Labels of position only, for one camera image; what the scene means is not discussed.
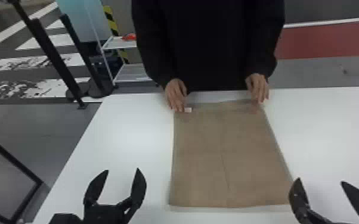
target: gray floor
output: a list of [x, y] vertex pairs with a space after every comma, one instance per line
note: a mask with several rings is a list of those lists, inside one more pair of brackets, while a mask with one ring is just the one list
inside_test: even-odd
[[[52, 186], [99, 104], [0, 105], [0, 144]], [[33, 182], [0, 156], [0, 214], [10, 217]]]

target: floor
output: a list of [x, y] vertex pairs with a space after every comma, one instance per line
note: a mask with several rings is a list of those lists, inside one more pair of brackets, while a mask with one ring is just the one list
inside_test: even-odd
[[[86, 110], [76, 104], [0, 105], [0, 144], [50, 188], [99, 105], [88, 104]], [[0, 156], [1, 214], [10, 217], [32, 185]]]
[[[354, 0], [337, 0], [350, 6]], [[321, 14], [301, 14], [302, 5]], [[287, 0], [287, 22], [349, 18], [359, 12], [329, 12], [320, 4]], [[28, 14], [48, 8], [49, 4], [25, 7]], [[67, 31], [58, 22], [58, 8], [49, 7], [40, 18], [47, 34], [57, 46], [78, 82], [87, 81], [89, 72], [78, 57]], [[0, 33], [19, 27], [20, 18], [12, 9], [0, 11]], [[59, 173], [80, 140], [103, 99], [85, 98], [86, 110], [67, 103], [66, 87], [25, 28], [0, 35], [0, 144], [37, 174], [45, 186], [25, 212], [31, 221]], [[359, 86], [359, 55], [280, 60], [270, 78], [272, 88], [313, 88]], [[121, 85], [114, 94], [159, 92], [154, 83]], [[10, 216], [33, 183], [0, 157], [0, 213]]]

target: brown paper bag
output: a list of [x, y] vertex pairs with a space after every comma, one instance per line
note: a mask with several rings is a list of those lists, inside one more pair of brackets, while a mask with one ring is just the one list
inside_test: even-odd
[[198, 104], [174, 116], [169, 204], [288, 204], [291, 178], [262, 109], [250, 101]]

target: metal stand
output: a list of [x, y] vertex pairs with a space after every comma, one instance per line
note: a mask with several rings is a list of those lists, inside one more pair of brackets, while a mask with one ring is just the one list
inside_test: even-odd
[[67, 68], [57, 49], [51, 42], [45, 29], [42, 27], [40, 20], [38, 18], [33, 20], [29, 19], [28, 15], [25, 13], [25, 10], [20, 5], [20, 0], [8, 0], [8, 2], [14, 6], [17, 13], [20, 15], [20, 17], [32, 33], [33, 37], [36, 39], [36, 41], [38, 41], [43, 51], [52, 62], [54, 68], [57, 70], [64, 83], [67, 85], [69, 91], [72, 93], [75, 100], [78, 102], [79, 109], [86, 108], [86, 105], [81, 99], [83, 97], [83, 93], [81, 92], [80, 87], [76, 83], [74, 77], [72, 76], [70, 70]]
[[26, 206], [29, 204], [36, 191], [41, 187], [43, 181], [36, 176], [32, 171], [30, 171], [25, 165], [19, 162], [14, 156], [12, 156], [3, 146], [0, 145], [0, 155], [3, 156], [6, 160], [12, 163], [16, 168], [21, 170], [27, 177], [31, 178], [35, 182], [35, 186], [29, 191], [29, 193], [25, 196], [22, 203], [19, 205], [16, 212], [14, 212], [11, 219], [8, 219], [0, 214], [0, 222], [7, 224], [15, 224], [23, 214]]
[[110, 95], [114, 90], [112, 85], [104, 85], [103, 82], [100, 80], [100, 78], [97, 76], [95, 69], [93, 68], [92, 63], [89, 59], [89, 56], [86, 53], [85, 48], [83, 47], [81, 41], [78, 38], [78, 35], [76, 34], [72, 26], [69, 16], [67, 14], [63, 14], [62, 16], [60, 16], [60, 20], [65, 25], [76, 48], [78, 49], [79, 54], [81, 55], [83, 61], [85, 62], [85, 65], [89, 70], [89, 73], [91, 74], [92, 84], [89, 87], [89, 96], [93, 98], [102, 98]]

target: person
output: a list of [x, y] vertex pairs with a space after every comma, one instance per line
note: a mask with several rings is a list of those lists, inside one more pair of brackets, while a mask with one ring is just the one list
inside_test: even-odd
[[284, 0], [132, 0], [132, 19], [146, 72], [171, 109], [184, 111], [193, 91], [269, 98]]

